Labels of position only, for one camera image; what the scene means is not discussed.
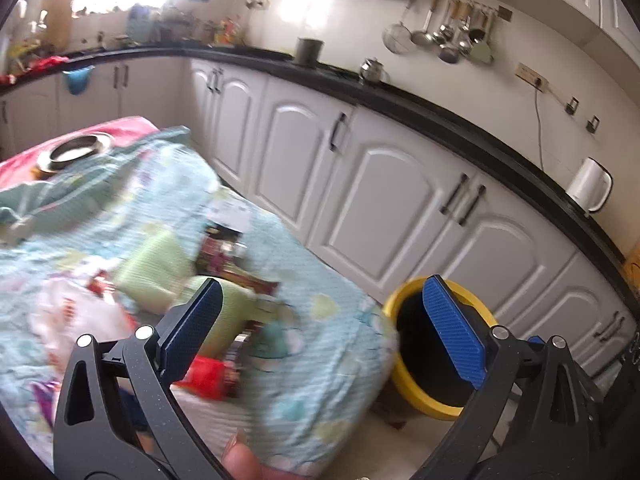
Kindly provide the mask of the left hand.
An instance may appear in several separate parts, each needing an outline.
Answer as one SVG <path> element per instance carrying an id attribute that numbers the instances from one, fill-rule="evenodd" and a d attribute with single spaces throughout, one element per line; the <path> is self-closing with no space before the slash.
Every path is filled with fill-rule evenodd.
<path id="1" fill-rule="evenodd" d="M 247 445 L 245 434 L 241 430 L 228 441 L 221 455 L 221 463 L 235 480 L 300 479 L 297 474 L 262 466 Z"/>

